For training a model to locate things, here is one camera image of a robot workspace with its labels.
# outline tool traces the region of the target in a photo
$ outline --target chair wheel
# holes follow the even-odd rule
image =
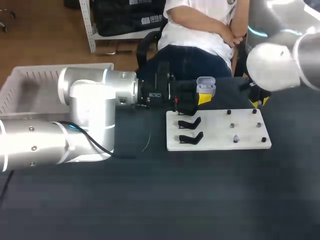
[[[10,15],[11,15],[11,18],[12,19],[16,19],[16,14],[12,11],[12,12],[10,12]]]

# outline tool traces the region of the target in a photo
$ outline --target white plastic basket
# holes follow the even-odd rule
[[[66,67],[112,69],[113,63],[18,66],[0,89],[0,118],[65,114],[69,107],[58,97],[58,78]]]

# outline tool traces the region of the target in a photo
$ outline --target crossed arms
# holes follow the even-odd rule
[[[247,33],[249,3],[250,0],[237,0],[230,26],[186,5],[174,7],[167,11],[167,14],[176,24],[185,28],[219,34],[224,42],[233,48]]]

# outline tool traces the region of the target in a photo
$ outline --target jeans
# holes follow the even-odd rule
[[[223,58],[197,47],[168,45],[136,71],[138,79],[153,81],[160,62],[169,62],[176,80],[196,80],[199,77],[227,78],[232,76]]]

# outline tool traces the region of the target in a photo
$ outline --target black cable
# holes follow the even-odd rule
[[[83,128],[81,128],[79,125],[71,122],[71,121],[59,121],[60,124],[66,124],[69,126],[74,127],[75,129],[78,129],[82,134],[84,134],[94,145],[96,145],[99,149],[101,149],[103,152],[109,154],[110,156],[117,158],[117,159],[136,159],[136,155],[117,155],[113,152],[110,152],[109,150],[105,149],[103,146],[101,146],[99,143],[97,143]],[[149,141],[143,151],[147,148],[148,144],[150,142],[150,135],[149,135]]]
[[[9,173],[9,176],[7,177],[6,181],[5,181],[5,184],[3,186],[3,189],[2,189],[2,192],[1,192],[1,196],[0,196],[0,209],[2,207],[2,203],[4,202],[4,199],[5,199],[5,196],[6,196],[6,193],[7,193],[7,190],[8,190],[8,185],[10,183],[10,180],[13,176],[13,174],[15,173],[14,170],[11,170],[10,173]]]

